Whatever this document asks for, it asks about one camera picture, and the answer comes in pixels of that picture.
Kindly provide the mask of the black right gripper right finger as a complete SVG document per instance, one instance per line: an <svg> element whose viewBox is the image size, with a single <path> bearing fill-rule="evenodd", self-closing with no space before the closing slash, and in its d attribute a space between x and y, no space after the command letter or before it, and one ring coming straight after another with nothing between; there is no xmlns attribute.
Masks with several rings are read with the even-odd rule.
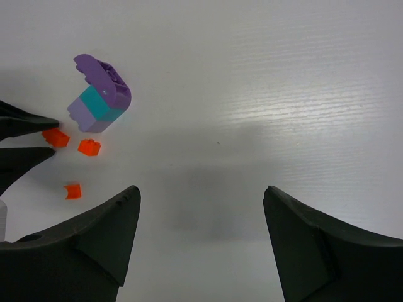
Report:
<svg viewBox="0 0 403 302"><path fill-rule="evenodd" d="M264 214L285 301L402 301L402 240L369 232L274 186Z"/></svg>

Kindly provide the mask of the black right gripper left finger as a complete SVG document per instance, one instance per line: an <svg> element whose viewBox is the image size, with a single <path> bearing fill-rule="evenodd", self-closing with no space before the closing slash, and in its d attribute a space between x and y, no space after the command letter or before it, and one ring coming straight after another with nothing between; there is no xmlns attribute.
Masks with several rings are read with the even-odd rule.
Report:
<svg viewBox="0 0 403 302"><path fill-rule="evenodd" d="M140 202L139 189L130 186L58 225L2 242L1 301L116 301Z"/></svg>

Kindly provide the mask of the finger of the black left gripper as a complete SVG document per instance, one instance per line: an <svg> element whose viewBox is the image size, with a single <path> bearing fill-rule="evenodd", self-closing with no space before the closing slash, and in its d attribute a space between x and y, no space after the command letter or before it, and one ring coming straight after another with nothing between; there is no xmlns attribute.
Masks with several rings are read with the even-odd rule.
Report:
<svg viewBox="0 0 403 302"><path fill-rule="evenodd" d="M58 128L53 118L34 115L1 101L1 140Z"/></svg>
<svg viewBox="0 0 403 302"><path fill-rule="evenodd" d="M36 165L55 155L50 147L1 148L1 194Z"/></svg>

